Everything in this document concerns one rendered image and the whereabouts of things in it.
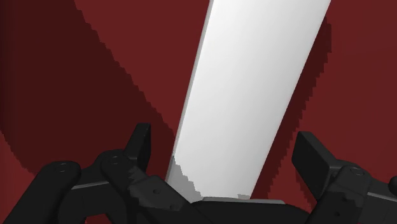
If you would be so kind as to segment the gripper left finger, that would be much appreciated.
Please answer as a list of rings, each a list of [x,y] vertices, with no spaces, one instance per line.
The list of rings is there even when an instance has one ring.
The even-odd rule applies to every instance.
[[[146,173],[151,125],[136,125],[126,147],[101,153],[83,169],[44,165],[2,224],[84,224],[105,214],[112,224],[205,224],[205,216],[159,176]]]

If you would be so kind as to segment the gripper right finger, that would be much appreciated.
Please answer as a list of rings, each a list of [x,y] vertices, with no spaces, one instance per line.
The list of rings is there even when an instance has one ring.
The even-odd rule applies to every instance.
[[[305,224],[397,224],[397,176],[379,181],[306,131],[296,135],[291,161],[317,202]]]

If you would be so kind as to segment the white long flat slab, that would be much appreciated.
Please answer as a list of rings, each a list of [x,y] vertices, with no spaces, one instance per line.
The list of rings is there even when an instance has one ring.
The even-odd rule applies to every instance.
[[[250,198],[331,0],[210,0],[166,180]]]

